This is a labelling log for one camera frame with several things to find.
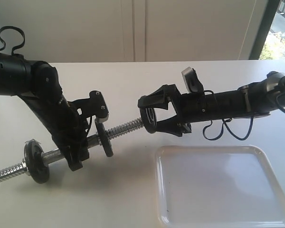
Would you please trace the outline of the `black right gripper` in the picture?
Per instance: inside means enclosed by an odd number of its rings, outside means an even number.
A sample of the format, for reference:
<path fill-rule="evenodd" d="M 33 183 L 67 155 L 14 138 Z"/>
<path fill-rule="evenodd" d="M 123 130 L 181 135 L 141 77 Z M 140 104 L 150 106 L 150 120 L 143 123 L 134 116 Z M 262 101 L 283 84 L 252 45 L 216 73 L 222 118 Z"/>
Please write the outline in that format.
<path fill-rule="evenodd" d="M 162 85 L 155 92 L 138 100 L 140 109 L 158 108 L 168 110 L 170 85 Z M 157 121 L 156 132 L 181 137 L 192 132 L 192 123 L 214 121 L 219 118 L 219 95 L 211 90 L 178 94 L 173 102 L 176 114 L 168 119 Z"/>

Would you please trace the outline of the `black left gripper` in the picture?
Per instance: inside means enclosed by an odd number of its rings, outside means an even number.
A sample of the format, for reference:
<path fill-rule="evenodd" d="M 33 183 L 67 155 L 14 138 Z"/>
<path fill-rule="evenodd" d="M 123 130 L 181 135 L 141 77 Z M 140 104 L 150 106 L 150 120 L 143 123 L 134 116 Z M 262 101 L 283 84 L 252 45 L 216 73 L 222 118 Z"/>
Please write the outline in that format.
<path fill-rule="evenodd" d="M 81 161 L 89 159 L 87 118 L 81 117 L 74 104 L 63 94 L 21 94 L 20 98 L 41 121 L 60 151 L 66 155 L 69 168 L 77 171 Z"/>

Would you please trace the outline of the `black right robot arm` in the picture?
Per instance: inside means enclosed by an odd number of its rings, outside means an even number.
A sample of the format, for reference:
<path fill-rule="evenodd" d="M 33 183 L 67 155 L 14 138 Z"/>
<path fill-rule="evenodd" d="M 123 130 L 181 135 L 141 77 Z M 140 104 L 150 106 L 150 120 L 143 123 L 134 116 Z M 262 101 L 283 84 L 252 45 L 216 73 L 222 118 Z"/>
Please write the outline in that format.
<path fill-rule="evenodd" d="M 271 71 L 266 79 L 214 93 L 205 90 L 195 69 L 182 71 L 188 92 L 181 94 L 175 84 L 162 85 L 138 100 L 142 123 L 149 133 L 161 132 L 178 137 L 191 133 L 191 124 L 221 120 L 228 128 L 230 119 L 268 116 L 271 111 L 285 113 L 285 75 Z"/>

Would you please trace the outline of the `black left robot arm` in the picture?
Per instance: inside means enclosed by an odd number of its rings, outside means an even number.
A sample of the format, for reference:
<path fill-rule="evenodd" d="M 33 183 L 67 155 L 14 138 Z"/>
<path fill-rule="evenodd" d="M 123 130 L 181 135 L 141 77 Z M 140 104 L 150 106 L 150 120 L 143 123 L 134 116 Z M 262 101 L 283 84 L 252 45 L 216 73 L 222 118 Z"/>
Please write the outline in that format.
<path fill-rule="evenodd" d="M 45 61 L 0 53 L 0 95 L 19 97 L 42 122 L 72 171 L 89 158 L 87 121 L 66 100 L 58 71 Z"/>

